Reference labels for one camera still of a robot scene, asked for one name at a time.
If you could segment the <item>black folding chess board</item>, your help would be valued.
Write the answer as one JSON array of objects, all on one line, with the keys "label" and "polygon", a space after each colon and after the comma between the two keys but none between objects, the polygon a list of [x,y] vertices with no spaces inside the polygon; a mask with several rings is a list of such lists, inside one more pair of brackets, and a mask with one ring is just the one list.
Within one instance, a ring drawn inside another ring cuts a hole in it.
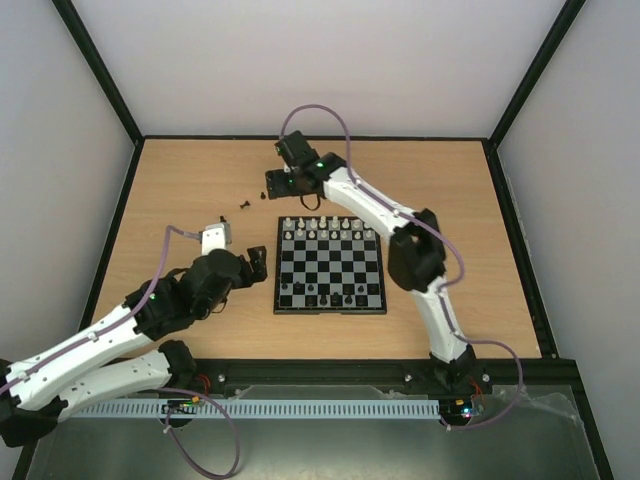
[{"label": "black folding chess board", "polygon": [[[306,228],[298,227],[299,218],[306,221]],[[312,217],[317,219],[315,229],[309,228]],[[291,217],[292,227],[285,226],[286,217],[278,219],[278,237],[276,247],[276,278],[274,287],[275,314],[379,314],[387,313],[386,290],[384,283],[384,262],[381,253],[381,240],[368,224],[354,216],[337,216],[340,222],[338,229],[331,228],[332,218],[327,217],[327,228],[320,229],[321,216],[297,216]],[[350,228],[342,229],[342,222],[349,219]],[[354,220],[361,221],[361,228],[354,230]],[[304,238],[296,238],[297,230],[304,230]],[[321,239],[320,232],[326,230],[328,237]],[[287,240],[284,233],[291,231],[292,238]],[[315,231],[316,238],[309,239],[309,231]],[[338,238],[331,240],[332,231],[338,232]],[[349,231],[348,240],[341,239],[341,231]],[[360,231],[361,239],[354,240],[353,232]],[[366,231],[372,231],[373,238],[365,237]],[[300,282],[304,285],[304,293],[293,293],[293,284]],[[287,291],[281,291],[281,284],[289,285]],[[313,284],[315,291],[307,292],[307,286]],[[346,295],[343,285],[351,284],[353,293]],[[341,295],[342,302],[339,306],[331,304],[331,296],[334,293]],[[328,304],[321,305],[322,295],[328,296]],[[306,298],[316,297],[316,305],[308,306]],[[352,297],[352,304],[346,305],[346,296]],[[366,304],[358,306],[356,297],[364,296]]]}]

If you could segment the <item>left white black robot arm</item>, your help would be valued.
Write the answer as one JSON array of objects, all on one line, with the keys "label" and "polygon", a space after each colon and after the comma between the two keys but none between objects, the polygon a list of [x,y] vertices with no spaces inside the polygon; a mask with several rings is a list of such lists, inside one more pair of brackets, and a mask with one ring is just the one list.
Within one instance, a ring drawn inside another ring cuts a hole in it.
[{"label": "left white black robot arm", "polygon": [[104,400],[161,388],[186,388],[196,363],[171,334],[225,307],[231,291],[267,278],[263,246],[228,250],[226,222],[196,235],[201,253],[187,268],[154,276],[91,326],[30,358],[1,363],[1,438],[22,447]]}]

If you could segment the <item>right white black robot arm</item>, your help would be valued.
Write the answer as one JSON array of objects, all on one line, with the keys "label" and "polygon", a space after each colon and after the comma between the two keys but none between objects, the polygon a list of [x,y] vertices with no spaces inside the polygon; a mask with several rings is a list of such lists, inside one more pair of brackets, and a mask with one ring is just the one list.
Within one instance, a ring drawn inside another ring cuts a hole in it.
[{"label": "right white black robot arm", "polygon": [[448,294],[446,249],[431,210],[415,211],[382,194],[359,176],[349,157],[323,156],[294,131],[275,143],[285,167],[265,173],[271,199],[315,195],[368,224],[388,245],[387,272],[409,292],[427,329],[432,375],[445,390],[460,390],[471,379],[475,353],[464,339]]}]

